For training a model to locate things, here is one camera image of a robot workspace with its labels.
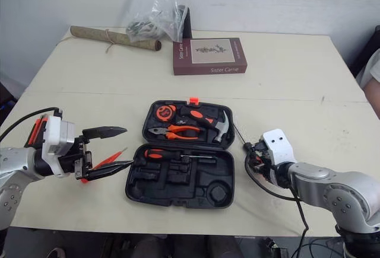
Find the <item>white table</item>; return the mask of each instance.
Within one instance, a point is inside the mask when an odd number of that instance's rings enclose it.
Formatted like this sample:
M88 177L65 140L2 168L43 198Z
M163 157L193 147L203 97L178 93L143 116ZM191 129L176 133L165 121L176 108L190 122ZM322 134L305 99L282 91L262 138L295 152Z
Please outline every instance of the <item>white table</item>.
M328 36L195 31L194 37L240 37L245 74L174 76L172 44L159 52L69 39L57 45L2 126L49 106L84 128L123 126L128 132L89 145L95 164L128 146L127 160L145 142L148 108L162 99L223 104L246 140L282 128L299 161L337 171L361 171L380 180L380 121ZM23 146L33 120L16 128L2 146ZM74 176L48 177L29 185L13 226L57 230L226 235L300 235L294 202L274 198L250 180L238 137L235 199L226 209L168 208L125 196L128 170L82 184ZM279 193L290 193L272 187ZM304 205L308 235L336 235L333 216Z

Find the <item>red case latch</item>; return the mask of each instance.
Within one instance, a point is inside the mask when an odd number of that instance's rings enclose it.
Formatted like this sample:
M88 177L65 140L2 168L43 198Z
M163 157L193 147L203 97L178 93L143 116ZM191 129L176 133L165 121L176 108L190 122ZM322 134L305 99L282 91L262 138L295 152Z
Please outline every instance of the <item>red case latch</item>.
M190 97L189 104L194 104L194 105L198 106L200 104L200 100L198 97Z

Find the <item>plastic bag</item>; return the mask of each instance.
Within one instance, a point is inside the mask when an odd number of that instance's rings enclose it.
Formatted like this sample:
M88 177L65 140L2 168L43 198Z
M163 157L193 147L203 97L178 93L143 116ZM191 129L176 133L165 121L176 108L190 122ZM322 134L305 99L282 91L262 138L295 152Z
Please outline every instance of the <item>plastic bag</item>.
M180 0L133 0L126 34L132 42L160 39L167 34L182 41L183 24L188 12Z

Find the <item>book cover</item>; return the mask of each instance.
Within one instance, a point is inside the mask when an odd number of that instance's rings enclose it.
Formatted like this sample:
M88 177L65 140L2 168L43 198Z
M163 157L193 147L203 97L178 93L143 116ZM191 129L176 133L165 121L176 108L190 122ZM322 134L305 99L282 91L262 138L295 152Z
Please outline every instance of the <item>book cover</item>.
M173 43L175 75L244 73L247 68L239 38L183 39Z

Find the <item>tool case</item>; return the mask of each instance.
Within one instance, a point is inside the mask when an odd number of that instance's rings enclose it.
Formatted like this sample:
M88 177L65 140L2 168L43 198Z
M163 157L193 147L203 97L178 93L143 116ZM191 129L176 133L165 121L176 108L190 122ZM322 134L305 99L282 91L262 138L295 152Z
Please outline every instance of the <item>tool case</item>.
M125 193L131 200L160 206L226 208L233 201L235 172L227 149L235 138L226 106L156 101L142 129Z

